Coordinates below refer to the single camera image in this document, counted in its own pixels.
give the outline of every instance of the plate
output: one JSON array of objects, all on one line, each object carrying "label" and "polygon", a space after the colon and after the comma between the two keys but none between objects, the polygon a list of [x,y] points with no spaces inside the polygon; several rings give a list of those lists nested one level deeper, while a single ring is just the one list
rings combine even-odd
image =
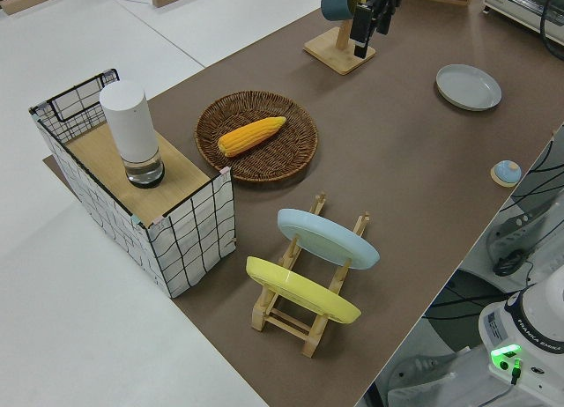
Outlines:
[{"label": "plate", "polygon": [[501,100],[501,88],[484,71],[470,65],[448,65],[437,73],[439,93],[466,110],[487,110]]},{"label": "plate", "polygon": [[277,264],[250,256],[247,273],[260,285],[318,315],[327,315],[334,322],[352,323],[360,316],[353,303]]},{"label": "plate", "polygon": [[380,254],[368,241],[326,218],[307,211],[282,209],[278,212],[278,229],[288,240],[297,236],[297,244],[309,253],[331,263],[351,269],[369,269],[380,260]]},{"label": "plate", "polygon": [[[232,158],[219,150],[222,135],[269,116],[286,117],[274,136]],[[317,127],[306,110],[285,96],[243,91],[222,97],[206,108],[194,138],[204,159],[219,171],[231,167],[236,180],[280,182],[305,171],[317,148]]]}]

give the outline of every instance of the yellow plate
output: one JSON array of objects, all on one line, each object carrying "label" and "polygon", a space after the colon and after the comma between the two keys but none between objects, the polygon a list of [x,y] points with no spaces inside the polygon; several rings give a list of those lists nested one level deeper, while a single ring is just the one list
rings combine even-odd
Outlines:
[{"label": "yellow plate", "polygon": [[360,316],[360,310],[343,297],[277,264],[247,257],[247,273],[260,285],[332,321],[352,323]]}]

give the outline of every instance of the glass base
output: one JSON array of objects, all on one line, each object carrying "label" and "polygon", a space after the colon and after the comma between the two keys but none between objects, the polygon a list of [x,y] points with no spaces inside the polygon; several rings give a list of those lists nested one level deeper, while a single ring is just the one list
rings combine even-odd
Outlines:
[{"label": "glass base", "polygon": [[157,152],[155,156],[142,163],[123,161],[129,182],[140,189],[157,187],[165,177],[165,165]]}]

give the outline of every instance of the grey plate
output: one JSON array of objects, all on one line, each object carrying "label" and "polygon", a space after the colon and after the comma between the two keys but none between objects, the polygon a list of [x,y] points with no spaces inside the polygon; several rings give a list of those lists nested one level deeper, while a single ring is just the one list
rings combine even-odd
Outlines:
[{"label": "grey plate", "polygon": [[470,65],[447,65],[437,73],[439,93],[466,110],[486,110],[501,100],[501,88],[484,71]]}]

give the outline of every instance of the green light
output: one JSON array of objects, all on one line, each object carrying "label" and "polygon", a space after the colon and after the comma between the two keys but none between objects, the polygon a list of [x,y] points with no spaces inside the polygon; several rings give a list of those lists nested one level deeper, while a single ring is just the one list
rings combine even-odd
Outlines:
[{"label": "green light", "polygon": [[[517,352],[521,351],[521,345],[518,344],[511,344],[506,345],[505,347],[496,348],[492,350],[492,362],[499,368],[501,368],[500,363],[505,358],[511,358],[516,355]],[[516,359],[516,367],[519,367],[519,359]]]}]

